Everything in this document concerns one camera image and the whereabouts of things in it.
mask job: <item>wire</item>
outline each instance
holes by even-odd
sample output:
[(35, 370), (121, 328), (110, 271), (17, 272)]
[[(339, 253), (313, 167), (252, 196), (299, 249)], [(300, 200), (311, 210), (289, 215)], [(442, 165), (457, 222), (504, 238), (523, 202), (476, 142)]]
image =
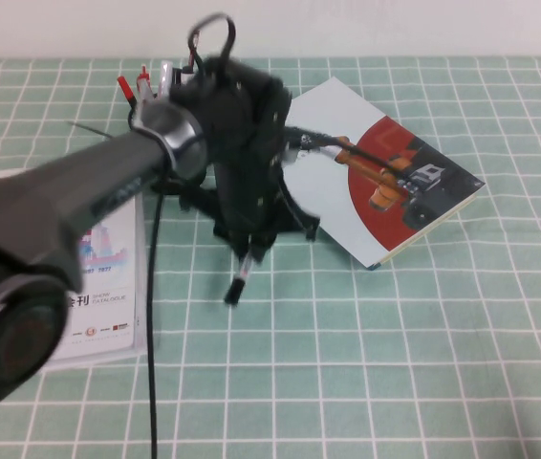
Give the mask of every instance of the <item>wire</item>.
[(147, 375), (149, 380), (149, 427), (151, 431), (151, 458), (158, 458), (158, 413), (156, 407), (156, 367), (154, 364), (154, 271), (156, 270), (156, 248), (158, 247), (158, 234), (164, 195), (158, 194), (156, 211), (152, 226), (149, 247), (149, 264), (147, 267), (147, 299), (146, 299), (146, 328), (147, 328)]
[(198, 40), (201, 29), (203, 27), (206, 27), (212, 22), (222, 19), (225, 19), (228, 23), (228, 37), (226, 39), (226, 43), (224, 43), (224, 48), (222, 48), (222, 52), (220, 53), (220, 65), (218, 66), (218, 68), (220, 70), (226, 68), (226, 64), (228, 63), (228, 59), (230, 58), (230, 52), (232, 51), (234, 41), (236, 40), (236, 27), (234, 26), (234, 22), (232, 21), (230, 16), (222, 12), (216, 12), (215, 14), (207, 16), (205, 19), (203, 19), (191, 29), (190, 34), (187, 38), (187, 47), (190, 51), (190, 56), (193, 57), (194, 61), (196, 62), (196, 66), (199, 70), (200, 79), (205, 77), (205, 64), (203, 63), (203, 60), (198, 54), (196, 41)]
[(288, 135), (288, 138), (290, 140), (294, 140), (294, 138), (298, 138), (299, 142), (302, 136), (309, 137), (313, 141), (313, 144), (314, 144), (313, 147), (339, 146), (343, 148), (344, 150), (349, 151), (354, 156), (358, 156), (359, 158), (362, 158), (363, 160), (374, 163), (380, 167), (384, 167), (385, 169), (391, 171), (392, 174), (394, 174), (397, 178), (400, 177), (406, 182), (410, 182), (409, 177), (401, 170), (396, 169), (391, 164), (382, 160), (381, 158), (375, 155), (372, 155), (371, 153), (368, 153), (367, 151), (362, 150), (361, 148), (355, 145), (351, 145), (350, 143), (344, 142), (341, 139), (329, 136), (327, 134), (321, 134), (319, 132), (302, 129), (300, 127), (287, 127), (286, 126), (285, 132)]

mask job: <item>magazine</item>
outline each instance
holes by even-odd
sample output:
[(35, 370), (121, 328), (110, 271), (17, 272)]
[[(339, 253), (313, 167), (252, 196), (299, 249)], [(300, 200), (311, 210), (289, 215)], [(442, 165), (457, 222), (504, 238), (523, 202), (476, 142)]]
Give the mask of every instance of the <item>magazine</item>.
[(485, 186), (336, 78), (295, 98), (287, 124), (342, 137), (422, 191), (409, 199), (387, 168), (339, 147), (302, 151), (284, 165), (294, 200), (319, 216), (320, 227), (368, 269), (432, 230)]

